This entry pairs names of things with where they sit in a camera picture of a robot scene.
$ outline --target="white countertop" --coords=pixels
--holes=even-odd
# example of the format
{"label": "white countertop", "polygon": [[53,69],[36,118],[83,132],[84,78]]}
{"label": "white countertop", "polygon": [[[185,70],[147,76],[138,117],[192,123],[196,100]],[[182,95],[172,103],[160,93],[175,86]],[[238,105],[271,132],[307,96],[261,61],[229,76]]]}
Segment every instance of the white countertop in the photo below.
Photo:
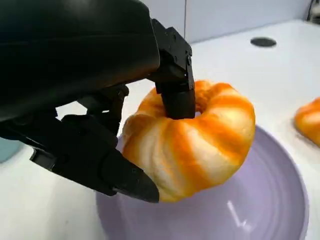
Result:
{"label": "white countertop", "polygon": [[[252,46],[250,39],[260,36],[275,39],[277,46]],[[310,204],[306,240],[319,240],[320,148],[301,138],[291,120],[300,106],[320,96],[320,27],[296,20],[208,40],[192,48],[195,79],[229,82],[247,96],[255,106],[257,124],[271,133],[297,164]],[[128,85],[124,120],[153,85],[147,80]],[[84,111],[77,103],[58,109],[60,116]],[[26,146],[0,165],[0,239],[106,239],[95,192],[28,161],[31,153]]]}

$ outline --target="black robotic finger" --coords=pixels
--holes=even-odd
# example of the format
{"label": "black robotic finger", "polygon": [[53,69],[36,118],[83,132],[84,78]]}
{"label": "black robotic finger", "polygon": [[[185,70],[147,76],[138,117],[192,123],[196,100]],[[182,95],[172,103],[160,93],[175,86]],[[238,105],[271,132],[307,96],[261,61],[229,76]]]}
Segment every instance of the black robotic finger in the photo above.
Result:
{"label": "black robotic finger", "polygon": [[195,89],[177,92],[162,92],[166,116],[171,119],[193,119],[196,114]]}
{"label": "black robotic finger", "polygon": [[116,149],[103,161],[100,174],[116,192],[150,203],[159,202],[156,184],[142,169],[129,162]]}

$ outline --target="bread roll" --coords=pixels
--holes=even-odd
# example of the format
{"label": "bread roll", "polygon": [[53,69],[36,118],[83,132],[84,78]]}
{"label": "bread roll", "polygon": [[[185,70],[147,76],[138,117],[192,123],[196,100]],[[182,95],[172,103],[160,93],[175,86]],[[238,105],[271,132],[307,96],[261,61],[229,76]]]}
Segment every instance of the bread roll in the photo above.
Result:
{"label": "bread roll", "polygon": [[302,135],[320,147],[320,97],[298,109],[294,125]]}
{"label": "bread roll", "polygon": [[254,139],[253,105],[229,84],[196,81],[195,102],[199,116],[173,120],[153,89],[123,127],[123,155],[155,182],[162,202],[224,183]]}

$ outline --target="purple plate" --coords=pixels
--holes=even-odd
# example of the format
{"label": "purple plate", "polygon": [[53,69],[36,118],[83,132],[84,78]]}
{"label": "purple plate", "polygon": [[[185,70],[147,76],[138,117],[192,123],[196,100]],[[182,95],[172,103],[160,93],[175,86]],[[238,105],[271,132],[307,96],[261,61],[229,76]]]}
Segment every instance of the purple plate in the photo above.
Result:
{"label": "purple plate", "polygon": [[245,163],[221,186],[178,203],[100,193],[96,201],[109,240],[303,240],[309,219],[295,165],[260,127]]}

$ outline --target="robotic hand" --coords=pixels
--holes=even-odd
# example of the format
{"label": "robotic hand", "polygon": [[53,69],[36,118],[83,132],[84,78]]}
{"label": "robotic hand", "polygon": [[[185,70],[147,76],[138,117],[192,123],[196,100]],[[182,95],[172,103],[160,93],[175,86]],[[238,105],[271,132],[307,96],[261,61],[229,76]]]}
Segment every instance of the robotic hand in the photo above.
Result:
{"label": "robotic hand", "polygon": [[[190,45],[138,0],[3,0],[0,14],[0,136],[88,188],[158,202],[152,180],[116,150],[125,84],[147,78],[168,117],[194,118]],[[56,107],[72,101],[87,113],[58,120]]]}

